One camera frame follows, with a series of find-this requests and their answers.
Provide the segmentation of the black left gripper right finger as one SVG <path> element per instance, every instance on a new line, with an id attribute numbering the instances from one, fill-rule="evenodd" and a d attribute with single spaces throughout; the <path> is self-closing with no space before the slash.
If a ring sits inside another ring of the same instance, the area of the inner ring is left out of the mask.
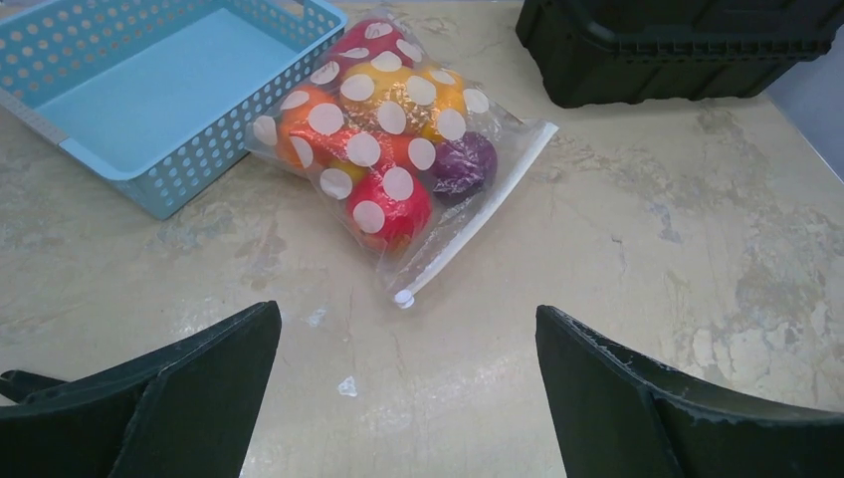
<path id="1" fill-rule="evenodd" d="M 622 346 L 552 306 L 539 369 L 570 477 L 839 477 L 843 416 L 740 393 Z"/>

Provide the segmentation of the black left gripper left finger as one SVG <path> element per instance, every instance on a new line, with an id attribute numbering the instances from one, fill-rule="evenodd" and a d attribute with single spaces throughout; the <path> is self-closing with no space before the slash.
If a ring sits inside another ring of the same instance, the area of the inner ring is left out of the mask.
<path id="1" fill-rule="evenodd" d="M 76 380 L 1 376 L 5 477 L 236 477 L 282 316 L 255 304 L 176 343 Z"/>

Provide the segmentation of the purple fake cabbage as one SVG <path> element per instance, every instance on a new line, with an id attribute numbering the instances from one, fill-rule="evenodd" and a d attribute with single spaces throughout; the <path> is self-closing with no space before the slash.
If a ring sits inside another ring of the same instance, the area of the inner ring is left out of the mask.
<path id="1" fill-rule="evenodd" d="M 467 131 L 461 138 L 446 140 L 435 148 L 430 168 L 435 179 L 434 196 L 446 205 L 458 204 L 474 196 L 496 178 L 498 154 L 484 135 Z"/>

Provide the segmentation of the polka dot zip top bag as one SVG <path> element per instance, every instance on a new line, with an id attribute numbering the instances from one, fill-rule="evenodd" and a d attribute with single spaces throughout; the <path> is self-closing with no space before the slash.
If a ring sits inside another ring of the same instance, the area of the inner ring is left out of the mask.
<path id="1" fill-rule="evenodd" d="M 424 51 L 422 62 L 414 68 L 436 63 L 443 69 L 451 70 L 435 61 L 411 31 L 389 11 L 376 9 L 362 20 L 372 18 L 394 23 Z M 463 121 L 451 111 L 441 114 L 438 128 L 443 134 L 450 132 L 451 138 L 435 143 L 421 136 L 393 134 L 359 126 L 349 119 L 337 96 L 340 82 L 351 67 L 341 73 L 336 62 L 325 61 L 326 52 L 318 57 L 316 65 L 308 70 L 304 79 L 250 119 L 246 146 L 255 155 L 275 160 L 284 169 L 311 182 L 359 246 L 376 261 L 379 280 L 392 302 L 406 309 L 414 304 L 420 290 L 445 268 L 500 208 L 556 134 L 557 128 L 543 119 L 516 117 L 492 100 L 477 82 L 454 70 L 451 71 L 459 74 L 465 82 L 463 95 L 468 119 Z M 391 52 L 381 53 L 363 63 L 370 63 L 384 72 L 404 67 Z M 333 95 L 336 105 L 323 103 L 313 107 L 308 115 L 310 128 L 290 132 L 291 143 L 304 169 L 295 171 L 276 155 L 276 128 L 282 100 L 293 89 L 305 85 L 321 88 Z M 497 175 L 491 185 L 474 196 L 458 204 L 446 205 L 432 192 L 435 179 L 430 168 L 435 161 L 435 148 L 446 140 L 461 138 L 467 131 L 478 132 L 493 143 L 499 159 Z M 393 199 L 404 200 L 411 195 L 413 178 L 419 180 L 430 195 L 433 207 L 431 218 L 424 230 L 403 250 L 377 252 L 364 247 L 348 225 L 346 199 L 353 186 L 370 171 L 383 175 L 384 189 Z"/>

